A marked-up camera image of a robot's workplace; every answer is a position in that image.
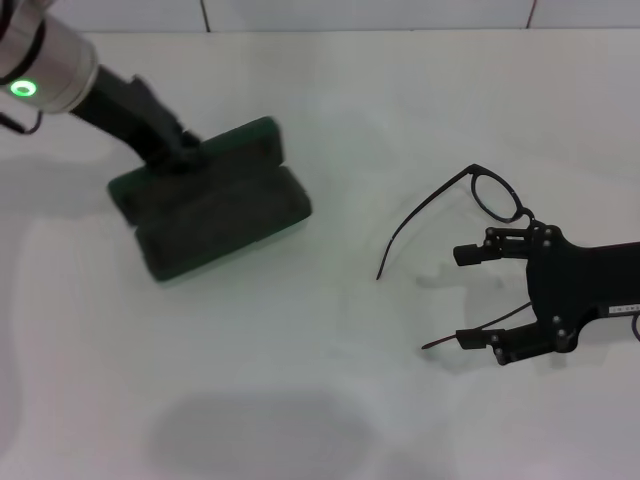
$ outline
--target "white table surface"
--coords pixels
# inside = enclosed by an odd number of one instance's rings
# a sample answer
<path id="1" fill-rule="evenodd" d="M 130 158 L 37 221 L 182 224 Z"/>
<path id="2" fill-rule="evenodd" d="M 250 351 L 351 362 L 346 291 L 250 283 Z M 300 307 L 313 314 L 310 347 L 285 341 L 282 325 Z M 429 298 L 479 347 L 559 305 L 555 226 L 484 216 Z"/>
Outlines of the white table surface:
<path id="1" fill-rule="evenodd" d="M 374 275 L 471 163 L 576 243 L 639 240 L 640 31 L 92 38 L 205 136 L 275 116 L 315 213 L 160 286 L 105 193 L 127 147 L 64 116 L 2 133 L 0 478 L 637 477 L 628 318 L 506 368 L 420 354 L 527 301 L 521 261 L 455 266 L 495 224 L 468 181 Z"/>

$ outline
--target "green light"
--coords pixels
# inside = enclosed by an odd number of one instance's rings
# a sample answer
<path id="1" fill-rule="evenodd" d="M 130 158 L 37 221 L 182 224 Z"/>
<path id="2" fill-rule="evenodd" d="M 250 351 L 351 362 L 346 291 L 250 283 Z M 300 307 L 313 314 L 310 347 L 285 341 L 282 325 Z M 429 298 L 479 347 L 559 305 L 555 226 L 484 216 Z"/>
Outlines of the green light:
<path id="1" fill-rule="evenodd" d="M 35 83 L 29 80 L 18 80 L 11 84 L 11 93 L 18 97 L 32 97 L 38 91 Z"/>

